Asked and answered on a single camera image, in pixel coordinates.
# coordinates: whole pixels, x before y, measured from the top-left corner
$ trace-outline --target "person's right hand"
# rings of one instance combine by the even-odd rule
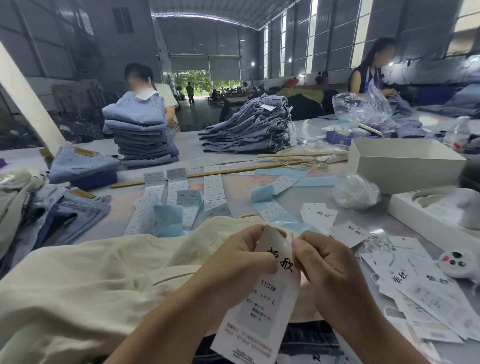
[[[396,90],[394,88],[387,88],[385,90],[380,90],[380,92],[382,93],[383,96],[390,97],[396,92]]]
[[[383,324],[384,317],[346,245],[305,231],[292,241],[292,250],[311,284],[318,312],[344,338]]]

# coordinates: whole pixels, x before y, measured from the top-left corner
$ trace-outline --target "ceiling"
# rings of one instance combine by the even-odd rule
[[[295,0],[149,0],[157,16],[191,14],[229,20],[243,26],[260,29]]]

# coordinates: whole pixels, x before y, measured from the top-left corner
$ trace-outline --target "clear plastic bag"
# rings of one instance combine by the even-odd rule
[[[380,189],[375,183],[351,172],[338,175],[332,196],[340,207],[364,210],[380,201]]]
[[[368,92],[363,97],[351,92],[333,96],[332,104],[339,120],[347,120],[354,126],[368,125],[380,132],[391,133],[398,124],[392,119],[393,111],[388,100],[370,80]]]

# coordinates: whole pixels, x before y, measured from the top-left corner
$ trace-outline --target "wooden stick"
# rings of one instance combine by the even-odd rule
[[[248,172],[250,170],[257,170],[260,168],[274,168],[274,167],[282,167],[286,164],[291,165],[291,164],[300,164],[304,163],[304,160],[295,160],[292,162],[285,162],[285,163],[268,163],[268,164],[260,164],[257,166],[249,166],[249,167],[241,167],[241,168],[233,168],[231,170],[215,170],[213,172],[202,172],[202,173],[194,173],[187,178],[195,178],[195,177],[203,177],[203,176],[213,176],[216,174],[229,174],[229,173],[239,173],[239,172]],[[119,183],[114,183],[110,185],[110,188],[121,188],[121,187],[130,187],[130,186],[138,186],[140,184],[145,184],[145,181],[135,181],[135,182],[119,182]]]
[[[348,154],[348,150],[329,150],[325,152],[301,152],[301,153],[275,153],[275,154],[259,154],[258,158],[282,158],[282,157],[306,157],[306,156],[329,156],[332,154]]]

